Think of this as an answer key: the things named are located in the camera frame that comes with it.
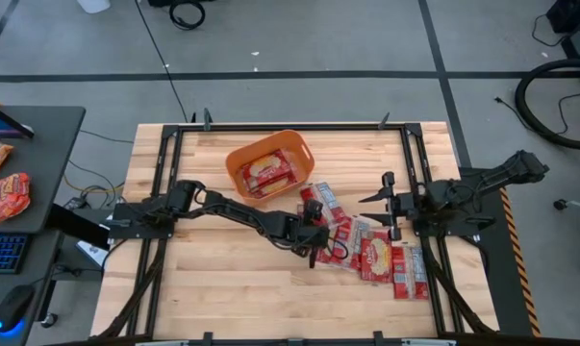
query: chair wheel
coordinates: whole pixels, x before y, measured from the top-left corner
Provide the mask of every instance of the chair wheel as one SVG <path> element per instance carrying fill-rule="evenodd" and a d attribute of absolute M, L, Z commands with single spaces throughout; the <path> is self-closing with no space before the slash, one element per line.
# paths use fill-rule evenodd
<path fill-rule="evenodd" d="M 567 208 L 567 201 L 564 199 L 557 200 L 552 204 L 556 210 L 564 210 Z"/>
<path fill-rule="evenodd" d="M 40 325 L 42 326 L 42 328 L 50 328 L 54 326 L 58 320 L 59 316 L 57 314 L 48 312 L 46 314 L 46 318 L 43 321 L 41 321 Z"/>

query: computer mouse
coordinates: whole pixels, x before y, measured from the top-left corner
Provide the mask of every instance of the computer mouse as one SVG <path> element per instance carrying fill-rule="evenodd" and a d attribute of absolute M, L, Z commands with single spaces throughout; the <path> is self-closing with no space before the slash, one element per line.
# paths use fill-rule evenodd
<path fill-rule="evenodd" d="M 11 331 L 22 320 L 33 300 L 35 289 L 29 284 L 18 285 L 3 298 L 0 305 L 0 333 Z"/>

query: black metal frame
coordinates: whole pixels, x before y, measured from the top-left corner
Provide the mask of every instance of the black metal frame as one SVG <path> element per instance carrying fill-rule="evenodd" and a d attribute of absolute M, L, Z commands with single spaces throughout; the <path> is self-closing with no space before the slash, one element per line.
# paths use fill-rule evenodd
<path fill-rule="evenodd" d="M 300 124 L 283 124 L 283 123 L 270 123 L 270 124 L 213 124 L 211 121 L 207 121 L 206 124 L 190 124 L 190 125 L 164 125 L 162 130 L 162 140 L 160 143 L 160 150 L 157 157 L 157 163 L 155 168 L 155 176 L 153 179 L 153 187 L 151 191 L 152 197 L 157 197 L 160 194 L 160 189 L 162 185 L 162 177 L 164 174 L 164 164 L 165 164 L 165 154 L 167 152 L 168 142 L 171 137 L 174 137 L 174 151 L 172 154 L 172 163 L 170 165 L 169 180 L 168 180 L 168 190 L 175 185 L 178 176 L 178 168 L 180 163 L 181 149 L 183 144 L 183 136 L 186 133 L 199 133 L 199 132 L 239 132 L 239 131 L 282 131 L 282 130 L 295 130 L 295 131 L 397 131 L 400 133 L 401 143 L 403 146 L 403 154 L 405 156 L 405 162 L 407 165 L 407 173 L 410 180 L 411 192 L 417 196 L 419 183 L 416 176 L 415 162 L 412 155 L 410 136 L 413 136 L 416 140 L 417 152 L 419 156 L 419 165 L 424 179 L 427 182 L 432 180 L 430 165 L 428 158 L 426 156 L 426 147 L 424 140 L 422 138 L 422 130 L 419 123 L 300 123 Z M 427 251 L 430 252 L 430 241 L 428 236 L 421 236 L 420 238 L 421 247 L 423 253 Z M 136 275 L 135 289 L 138 287 L 144 277 L 146 271 L 146 266 L 148 262 L 148 255 L 150 249 L 150 239 L 144 239 L 142 242 L 142 247 L 140 250 L 138 272 Z M 161 251 L 163 256 L 165 255 L 165 249 L 167 245 L 166 239 L 160 239 L 158 243 L 158 251 Z M 440 251 L 440 262 L 446 277 L 453 283 L 452 271 L 450 267 L 449 257 L 447 253 L 447 247 L 445 245 L 445 240 L 443 238 L 438 238 L 438 248 Z M 155 330 L 155 321 L 157 318 L 157 305 L 159 301 L 160 286 L 162 280 L 163 270 L 159 272 L 158 276 L 152 284 L 151 296 L 149 302 L 149 310 L 146 316 L 146 332 L 145 334 L 152 336 Z M 427 270 L 427 280 L 429 287 L 429 294 L 431 305 L 433 307 L 433 316 L 435 320 L 435 326 L 438 335 L 446 333 L 445 324 L 443 321 L 443 313 L 441 309 L 441 297 L 438 290 L 438 282 L 434 274 Z M 454 331 L 456 333 L 462 333 L 463 329 L 463 319 L 459 313 L 457 307 L 450 301 L 450 306 L 452 308 L 452 319 L 454 322 Z M 132 314 L 128 325 L 127 325 L 127 335 L 134 335 L 136 332 L 136 325 L 138 323 L 139 312 L 136 309 Z M 383 339 L 390 341 L 398 341 L 398 339 Z"/>

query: wooden table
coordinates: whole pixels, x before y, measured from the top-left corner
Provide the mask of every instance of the wooden table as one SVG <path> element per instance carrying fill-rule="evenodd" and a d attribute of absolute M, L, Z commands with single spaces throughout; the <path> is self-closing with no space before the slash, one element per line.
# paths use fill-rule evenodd
<path fill-rule="evenodd" d="M 444 122 L 421 123 L 433 179 L 459 178 Z M 139 201 L 151 191 L 161 124 L 139 125 L 123 196 Z M 239 200 L 225 171 L 228 153 L 270 133 L 189 133 L 183 139 L 178 180 L 202 181 L 207 188 Z M 327 182 L 348 214 L 382 212 L 384 202 L 358 204 L 381 187 L 391 170 L 395 191 L 409 190 L 400 136 L 390 132 L 303 132 L 315 157 L 310 182 Z M 167 160 L 171 161 L 171 149 Z M 167 176 L 164 177 L 165 191 Z M 295 191 L 263 210 L 294 212 Z M 417 244 L 401 222 L 403 241 Z M 491 328 L 497 328 L 489 285 L 477 249 L 458 238 L 447 240 L 456 286 Z M 91 334 L 109 326 L 134 288 L 141 240 L 130 240 L 109 259 Z M 446 327 L 450 308 L 440 289 Z M 146 302 L 141 307 L 143 331 Z M 279 251 L 255 231 L 215 216 L 181 220 L 169 241 L 155 339 L 370 338 L 435 336 L 429 301 L 394 300 L 390 284 L 361 281 L 356 273 L 319 266 Z"/>

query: black desk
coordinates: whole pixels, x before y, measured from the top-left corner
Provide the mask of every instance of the black desk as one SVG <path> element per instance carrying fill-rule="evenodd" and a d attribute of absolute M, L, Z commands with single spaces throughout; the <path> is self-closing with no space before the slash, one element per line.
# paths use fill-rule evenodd
<path fill-rule="evenodd" d="M 0 224 L 0 232 L 34 236 L 20 274 L 0 275 L 0 303 L 14 286 L 45 278 L 35 284 L 33 303 L 27 310 L 21 330 L 10 337 L 0 336 L 1 346 L 12 346 L 26 343 L 31 326 L 43 311 L 46 291 L 54 282 L 50 280 L 50 274 L 64 238 L 56 228 L 65 221 L 84 220 L 53 202 L 85 110 L 80 107 L 4 107 L 3 110 L 15 120 L 33 127 L 36 134 L 33 139 L 2 140 L 15 148 L 0 168 L 0 178 L 18 172 L 29 174 L 32 202 L 22 214 Z M 90 229 L 91 225 L 95 224 L 85 222 L 85 226 L 78 229 Z M 64 233 L 74 232 L 62 229 Z"/>

